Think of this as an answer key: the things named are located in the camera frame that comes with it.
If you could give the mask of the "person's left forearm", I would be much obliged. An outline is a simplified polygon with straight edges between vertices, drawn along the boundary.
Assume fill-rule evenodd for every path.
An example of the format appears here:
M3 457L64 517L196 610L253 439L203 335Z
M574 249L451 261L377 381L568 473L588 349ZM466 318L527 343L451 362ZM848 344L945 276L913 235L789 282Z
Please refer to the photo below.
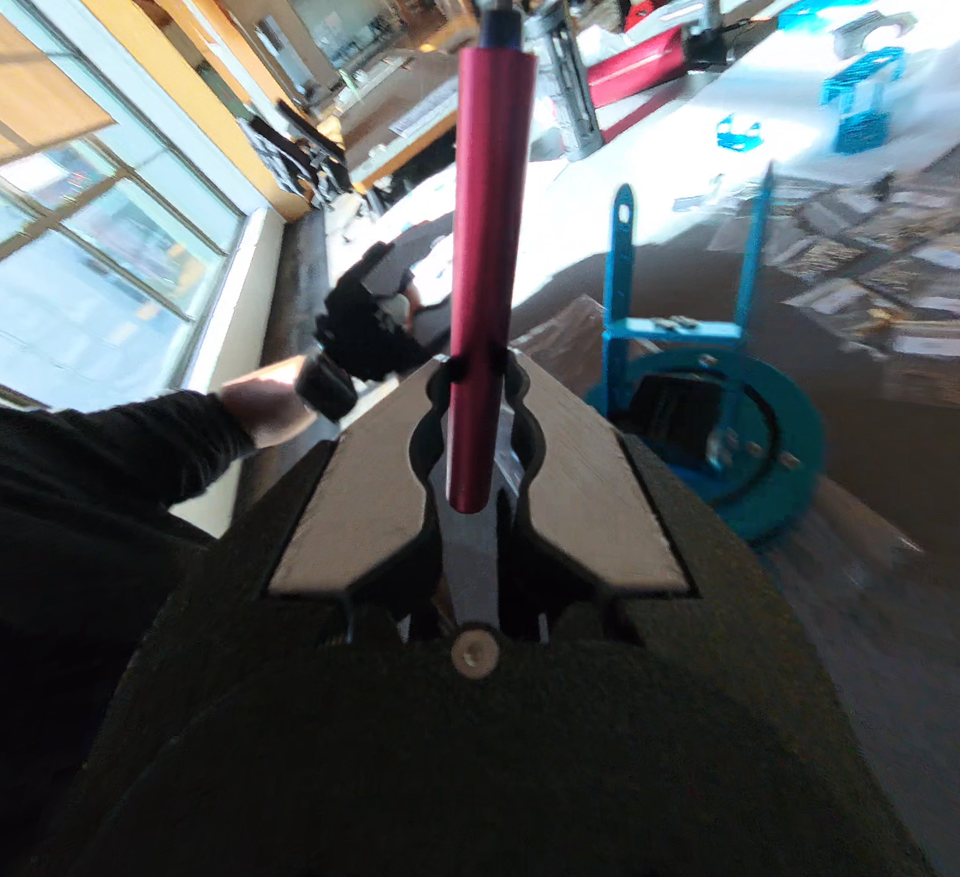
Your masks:
M254 442L214 395L107 410L2 408L2 598L161 603L207 546L171 513Z

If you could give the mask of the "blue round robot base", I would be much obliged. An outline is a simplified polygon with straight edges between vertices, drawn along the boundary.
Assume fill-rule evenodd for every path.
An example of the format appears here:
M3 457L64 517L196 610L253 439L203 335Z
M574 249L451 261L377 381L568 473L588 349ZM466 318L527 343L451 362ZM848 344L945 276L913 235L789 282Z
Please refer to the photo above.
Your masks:
M753 199L731 321L630 316L636 199L618 187L606 255L602 371L585 402L640 439L727 526L761 547L809 508L821 417L798 384L750 352L774 163Z

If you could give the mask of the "clear plastic bag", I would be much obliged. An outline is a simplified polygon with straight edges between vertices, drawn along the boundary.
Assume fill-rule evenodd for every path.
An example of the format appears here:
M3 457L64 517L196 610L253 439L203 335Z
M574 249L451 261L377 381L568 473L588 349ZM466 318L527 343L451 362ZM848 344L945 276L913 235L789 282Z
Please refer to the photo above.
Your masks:
M584 399L602 377L604 317L604 307L582 294L510 346Z

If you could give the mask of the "small blue metal part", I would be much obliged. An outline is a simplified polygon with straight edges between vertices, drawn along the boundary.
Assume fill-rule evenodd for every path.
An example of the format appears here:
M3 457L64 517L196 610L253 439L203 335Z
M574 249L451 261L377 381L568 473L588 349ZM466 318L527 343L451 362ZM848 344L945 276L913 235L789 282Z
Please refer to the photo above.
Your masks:
M725 151L754 151L764 144L762 123L748 115L728 114L717 122L715 140Z

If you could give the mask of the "blue flat part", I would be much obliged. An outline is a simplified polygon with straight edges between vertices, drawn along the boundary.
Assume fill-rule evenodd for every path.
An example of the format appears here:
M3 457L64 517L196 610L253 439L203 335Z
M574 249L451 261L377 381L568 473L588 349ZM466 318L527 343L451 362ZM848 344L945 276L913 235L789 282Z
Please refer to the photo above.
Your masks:
M780 12L777 29L817 34L831 25L840 11L866 7L873 0L800 0Z

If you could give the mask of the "grey curved metal part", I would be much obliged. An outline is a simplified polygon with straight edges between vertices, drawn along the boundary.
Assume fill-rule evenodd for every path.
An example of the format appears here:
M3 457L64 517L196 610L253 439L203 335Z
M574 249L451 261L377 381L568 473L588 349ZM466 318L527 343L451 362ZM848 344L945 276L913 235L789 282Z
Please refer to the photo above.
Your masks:
M850 60L898 46L917 23L917 17L910 12L888 15L871 10L831 31L834 55L838 60Z

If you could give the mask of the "person's left hand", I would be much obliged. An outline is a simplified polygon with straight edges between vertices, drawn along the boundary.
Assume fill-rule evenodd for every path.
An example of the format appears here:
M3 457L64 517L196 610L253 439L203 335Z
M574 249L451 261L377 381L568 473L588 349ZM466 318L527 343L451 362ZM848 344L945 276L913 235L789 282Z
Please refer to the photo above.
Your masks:
M225 382L216 391L254 449L280 446L306 432L318 413L300 396L296 383L306 363L295 355Z

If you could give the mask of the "large window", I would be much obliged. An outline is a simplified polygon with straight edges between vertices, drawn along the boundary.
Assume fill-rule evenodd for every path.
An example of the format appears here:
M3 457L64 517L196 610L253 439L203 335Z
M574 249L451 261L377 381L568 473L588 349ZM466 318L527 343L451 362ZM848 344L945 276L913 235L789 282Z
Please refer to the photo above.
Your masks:
M96 57L74 0L1 0L2 406L188 374L246 219Z

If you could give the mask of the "black device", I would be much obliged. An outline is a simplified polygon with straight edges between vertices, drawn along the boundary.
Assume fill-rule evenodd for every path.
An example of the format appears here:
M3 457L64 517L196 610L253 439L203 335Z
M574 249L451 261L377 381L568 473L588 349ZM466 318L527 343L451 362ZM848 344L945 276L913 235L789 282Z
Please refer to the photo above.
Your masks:
M692 69L724 68L731 64L720 0L672 0L655 9L652 17L666 30L680 28L681 43Z

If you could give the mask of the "pile of small hardware bags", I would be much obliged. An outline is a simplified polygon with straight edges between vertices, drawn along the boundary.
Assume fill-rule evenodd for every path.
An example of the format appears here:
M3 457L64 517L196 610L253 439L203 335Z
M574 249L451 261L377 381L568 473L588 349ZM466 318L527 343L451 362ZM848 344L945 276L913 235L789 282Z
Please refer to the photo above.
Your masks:
M878 366L883 398L958 410L958 171L780 176L761 263L798 285L786 306Z

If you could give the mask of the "red cardboard tube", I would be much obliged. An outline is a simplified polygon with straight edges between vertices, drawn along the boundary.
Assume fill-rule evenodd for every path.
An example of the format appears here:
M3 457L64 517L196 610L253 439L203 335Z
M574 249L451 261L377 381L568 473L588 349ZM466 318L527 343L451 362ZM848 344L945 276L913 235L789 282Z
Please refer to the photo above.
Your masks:
M601 128L604 144L635 127L674 98L676 84L690 64L685 46L685 27L674 26L637 43L586 72L589 93L597 118L601 111L630 103L631 109Z

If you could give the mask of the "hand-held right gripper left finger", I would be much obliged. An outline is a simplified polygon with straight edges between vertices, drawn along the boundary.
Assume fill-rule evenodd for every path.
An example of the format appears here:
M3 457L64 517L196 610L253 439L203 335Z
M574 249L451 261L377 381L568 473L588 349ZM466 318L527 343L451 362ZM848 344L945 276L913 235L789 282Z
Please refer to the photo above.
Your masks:
M269 582L273 597L344 598L412 543L427 490L410 446L433 403L434 357L342 432Z

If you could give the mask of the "grey desk with orange edge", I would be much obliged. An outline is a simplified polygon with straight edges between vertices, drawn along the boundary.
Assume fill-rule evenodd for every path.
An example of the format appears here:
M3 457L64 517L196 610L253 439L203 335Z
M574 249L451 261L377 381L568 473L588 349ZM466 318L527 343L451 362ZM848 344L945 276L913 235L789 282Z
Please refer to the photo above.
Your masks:
M821 80L841 66L830 39L772 33L531 198L511 330L599 295L602 218L623 183L639 208L634 302L713 318L733 301L739 259L732 236L726 250L709 245L734 229L735 205L770 159L776 179L842 185L958 172L959 0L878 6L918 19L904 37L905 88L892 91L891 142L830 155L830 121L815 104ZM718 147L715 127L729 114L760 121L763 145ZM937 873L958 875L958 409L883 398L877 364L841 352L786 306L798 284L766 267L760 278L753 344L822 415L830 479L774 566L895 811Z

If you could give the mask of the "red handled screwdriver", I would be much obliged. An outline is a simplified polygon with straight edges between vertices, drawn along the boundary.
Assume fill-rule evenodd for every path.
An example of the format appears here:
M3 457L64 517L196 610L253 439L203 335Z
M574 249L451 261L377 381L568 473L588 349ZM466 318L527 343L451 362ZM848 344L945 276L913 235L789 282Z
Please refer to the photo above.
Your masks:
M494 0L459 57L446 497L462 514L491 490L537 68L514 0Z

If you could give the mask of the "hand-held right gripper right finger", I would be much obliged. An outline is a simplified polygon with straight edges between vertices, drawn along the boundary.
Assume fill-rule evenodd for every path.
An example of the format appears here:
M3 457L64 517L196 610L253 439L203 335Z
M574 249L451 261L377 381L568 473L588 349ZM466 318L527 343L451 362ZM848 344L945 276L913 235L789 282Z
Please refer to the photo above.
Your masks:
M534 596L688 596L663 522L605 418L517 350L508 352L516 495L508 568Z

